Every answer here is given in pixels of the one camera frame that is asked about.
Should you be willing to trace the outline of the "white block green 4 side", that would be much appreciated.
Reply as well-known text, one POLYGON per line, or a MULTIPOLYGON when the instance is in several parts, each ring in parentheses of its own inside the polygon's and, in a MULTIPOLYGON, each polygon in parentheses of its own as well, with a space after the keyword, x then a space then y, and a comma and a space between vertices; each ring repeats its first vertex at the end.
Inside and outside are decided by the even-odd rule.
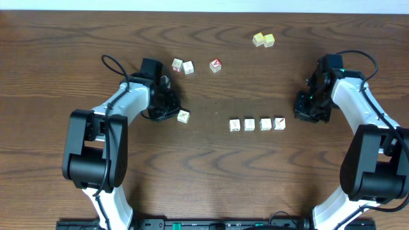
POLYGON ((190 118, 190 112, 184 111, 182 109, 179 111, 177 115, 177 120, 182 123, 188 123, 189 118, 190 118))

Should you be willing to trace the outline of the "block with blue side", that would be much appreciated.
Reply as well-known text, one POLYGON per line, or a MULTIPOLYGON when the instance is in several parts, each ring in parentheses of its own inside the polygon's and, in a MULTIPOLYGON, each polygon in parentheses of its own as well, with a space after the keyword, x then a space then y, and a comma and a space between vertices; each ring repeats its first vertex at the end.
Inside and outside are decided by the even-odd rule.
POLYGON ((286 128, 285 118, 274 118, 274 130, 284 130, 286 128))

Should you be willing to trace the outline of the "white block green Z side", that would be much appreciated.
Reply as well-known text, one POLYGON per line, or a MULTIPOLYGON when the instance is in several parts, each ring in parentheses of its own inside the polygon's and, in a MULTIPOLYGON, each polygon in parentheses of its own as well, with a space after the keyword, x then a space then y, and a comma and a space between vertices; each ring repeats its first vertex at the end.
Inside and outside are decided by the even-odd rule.
POLYGON ((272 129, 272 120, 270 118, 261 118, 259 122, 261 131, 267 131, 272 129))

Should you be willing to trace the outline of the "white block red U side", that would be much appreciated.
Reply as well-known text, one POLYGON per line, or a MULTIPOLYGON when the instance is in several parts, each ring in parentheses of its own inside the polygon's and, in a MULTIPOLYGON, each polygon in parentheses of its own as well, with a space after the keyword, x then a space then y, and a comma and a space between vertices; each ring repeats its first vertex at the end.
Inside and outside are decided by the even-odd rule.
POLYGON ((244 130, 245 131, 254 131, 256 127, 255 119, 245 118, 244 119, 244 130))

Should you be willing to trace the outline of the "white block yellow W side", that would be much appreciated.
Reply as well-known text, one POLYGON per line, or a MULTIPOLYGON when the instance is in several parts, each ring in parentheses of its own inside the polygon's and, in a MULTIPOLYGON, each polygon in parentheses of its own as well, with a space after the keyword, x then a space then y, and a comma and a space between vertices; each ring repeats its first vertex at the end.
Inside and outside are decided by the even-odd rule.
POLYGON ((240 119, 229 120, 229 130, 231 132, 238 132, 241 129, 240 119))

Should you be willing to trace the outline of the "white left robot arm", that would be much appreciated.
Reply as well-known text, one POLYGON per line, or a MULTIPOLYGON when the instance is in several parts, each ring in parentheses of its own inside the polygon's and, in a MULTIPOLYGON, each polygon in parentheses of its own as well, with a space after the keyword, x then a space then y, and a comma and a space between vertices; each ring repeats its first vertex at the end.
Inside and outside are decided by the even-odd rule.
POLYGON ((143 111, 163 119, 173 112, 176 95, 165 75, 132 74, 104 103, 76 109, 69 119, 62 173, 81 189, 95 220, 60 220, 57 229, 132 229, 134 211, 123 188, 128 164, 128 128, 143 111))

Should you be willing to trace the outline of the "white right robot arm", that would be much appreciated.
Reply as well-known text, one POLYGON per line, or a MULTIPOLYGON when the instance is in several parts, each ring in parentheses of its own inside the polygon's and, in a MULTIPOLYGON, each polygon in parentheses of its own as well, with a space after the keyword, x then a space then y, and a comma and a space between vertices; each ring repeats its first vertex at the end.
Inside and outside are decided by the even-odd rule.
POLYGON ((382 109, 361 72, 341 67, 316 70, 299 92, 295 116, 316 123, 329 121, 338 108, 353 139, 341 164, 340 185, 315 206, 308 229, 346 229, 367 210, 393 213, 408 205, 408 129, 382 109))

